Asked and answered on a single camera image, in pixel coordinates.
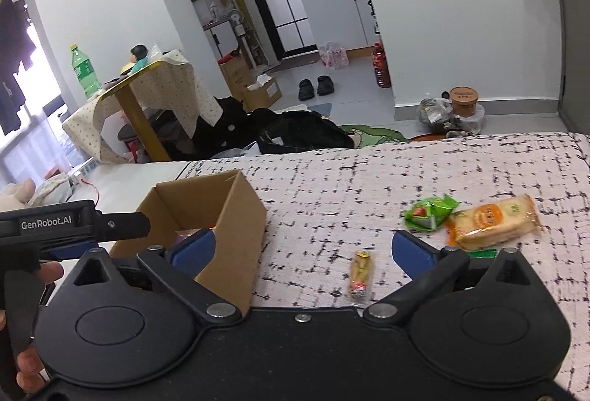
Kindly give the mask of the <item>person's left hand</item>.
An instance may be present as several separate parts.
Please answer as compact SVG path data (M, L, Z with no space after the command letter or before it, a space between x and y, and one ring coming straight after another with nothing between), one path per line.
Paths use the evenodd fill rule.
M30 341L33 321L45 286L64 275L56 261L41 263L32 271L9 270L1 275L1 392L19 400L45 385L43 363Z

